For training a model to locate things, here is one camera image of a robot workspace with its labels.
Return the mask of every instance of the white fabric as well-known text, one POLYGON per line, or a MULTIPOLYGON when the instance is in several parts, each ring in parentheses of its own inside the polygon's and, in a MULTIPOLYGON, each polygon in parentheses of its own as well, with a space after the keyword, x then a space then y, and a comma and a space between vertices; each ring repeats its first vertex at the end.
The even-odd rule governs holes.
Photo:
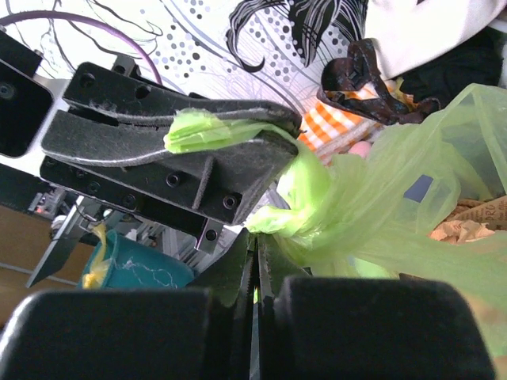
POLYGON ((370 0, 365 38, 375 39, 383 79, 435 59, 484 29, 507 0, 370 0))

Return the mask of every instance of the crumpled brown paper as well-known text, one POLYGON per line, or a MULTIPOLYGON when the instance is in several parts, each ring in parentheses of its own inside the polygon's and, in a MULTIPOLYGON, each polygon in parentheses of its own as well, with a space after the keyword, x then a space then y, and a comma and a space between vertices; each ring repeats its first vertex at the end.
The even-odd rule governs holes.
POLYGON ((462 244, 478 239, 487 238, 494 234, 486 224, 477 223, 473 220, 451 220, 441 223, 429 237, 437 241, 445 241, 451 244, 462 244))

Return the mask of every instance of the bolt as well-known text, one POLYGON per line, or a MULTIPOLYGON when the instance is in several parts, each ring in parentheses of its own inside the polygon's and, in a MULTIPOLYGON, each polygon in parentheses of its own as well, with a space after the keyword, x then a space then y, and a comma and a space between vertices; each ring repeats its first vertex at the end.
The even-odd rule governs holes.
POLYGON ((236 199, 235 196, 225 196, 223 198, 223 206, 227 210, 232 210, 234 206, 236 206, 236 203, 238 203, 238 200, 236 199))
POLYGON ((98 184, 98 182, 90 182, 90 184, 86 187, 86 191, 93 195, 97 194, 98 191, 101 189, 101 186, 98 184))
POLYGON ((170 188, 177 188, 180 182, 181 178, 178 175, 178 173, 171 173, 166 177, 167 186, 169 186, 170 188))
POLYGON ((216 239, 216 231, 215 230, 208 230, 206 231, 206 239, 209 241, 214 241, 216 239))
POLYGON ((77 177, 77 178, 81 179, 81 178, 84 178, 85 176, 86 176, 86 173, 85 173, 85 172, 83 172, 83 171, 82 171, 82 170, 80 170, 80 169, 77 169, 77 170, 76 170, 76 177, 77 177))
POLYGON ((128 194, 122 199, 121 203, 124 207, 133 209, 135 208, 135 197, 132 194, 128 194))
POLYGON ((48 168, 51 168, 56 165, 56 161, 52 158, 47 157, 46 162, 44 163, 48 168))

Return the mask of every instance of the black leaf print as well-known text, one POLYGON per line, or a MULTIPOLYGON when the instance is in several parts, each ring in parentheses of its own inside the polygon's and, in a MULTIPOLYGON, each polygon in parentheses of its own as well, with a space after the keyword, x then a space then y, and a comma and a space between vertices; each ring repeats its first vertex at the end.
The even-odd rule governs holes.
POLYGON ((248 20, 259 10, 278 8, 292 26, 294 49, 305 67, 310 66, 318 54, 322 35, 336 26, 349 42, 360 40, 364 34, 364 20, 368 0, 244 0, 229 16, 231 28, 226 33, 229 52, 242 68, 255 73, 263 69, 265 59, 259 65, 250 65, 239 57, 239 33, 248 20))
POLYGON ((235 10, 229 15, 229 21, 231 28, 226 33, 227 48, 229 52, 238 60, 242 65, 243 70, 249 73, 255 73, 261 71, 265 64, 265 59, 262 60, 257 66, 252 66, 239 58, 238 54, 238 42, 239 33, 241 29, 246 25, 248 20, 258 11, 265 8, 271 8, 274 6, 282 6, 285 4, 285 0, 245 0, 240 2, 235 10))
POLYGON ((322 34, 338 14, 342 0, 299 0, 294 1, 288 12, 292 21, 292 38, 295 48, 308 67, 317 55, 322 34))
POLYGON ((340 12, 333 21, 348 42, 358 41, 364 35, 364 21, 368 0, 341 0, 340 12))

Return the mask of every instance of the yellow object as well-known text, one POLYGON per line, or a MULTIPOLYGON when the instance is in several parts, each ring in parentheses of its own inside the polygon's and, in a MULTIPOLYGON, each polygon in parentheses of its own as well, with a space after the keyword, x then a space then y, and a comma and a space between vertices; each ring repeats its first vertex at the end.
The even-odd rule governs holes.
POLYGON ((92 232, 101 240, 101 247, 90 265, 90 273, 82 278, 83 289, 100 288, 108 272, 109 265, 111 265, 111 259, 104 260, 106 250, 105 224, 101 223, 95 226, 92 232))

